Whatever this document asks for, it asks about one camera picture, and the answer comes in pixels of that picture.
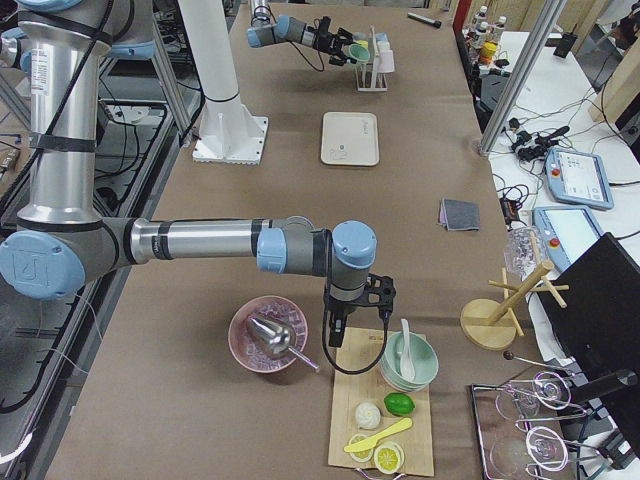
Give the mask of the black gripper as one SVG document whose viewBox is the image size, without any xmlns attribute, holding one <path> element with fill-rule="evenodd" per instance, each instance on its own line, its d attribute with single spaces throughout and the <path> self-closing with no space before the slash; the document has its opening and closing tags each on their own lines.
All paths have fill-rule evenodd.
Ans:
<svg viewBox="0 0 640 480">
<path fill-rule="evenodd" d="M 345 66 L 353 64 L 354 59 L 345 54 L 343 44 L 357 43 L 365 39 L 362 32 L 349 32 L 341 27 L 336 33 L 330 31 L 331 18 L 323 16 L 313 27 L 314 40 L 312 46 L 315 50 L 329 55 L 329 63 L 335 66 Z"/>
<path fill-rule="evenodd" d="M 324 310 L 329 312 L 330 347 L 340 348 L 345 334 L 345 320 L 357 308 L 377 308 L 382 320 L 389 320 L 394 310 L 396 289 L 389 276 L 369 273 L 362 287 L 341 290 L 330 284 L 325 288 Z"/>
</svg>

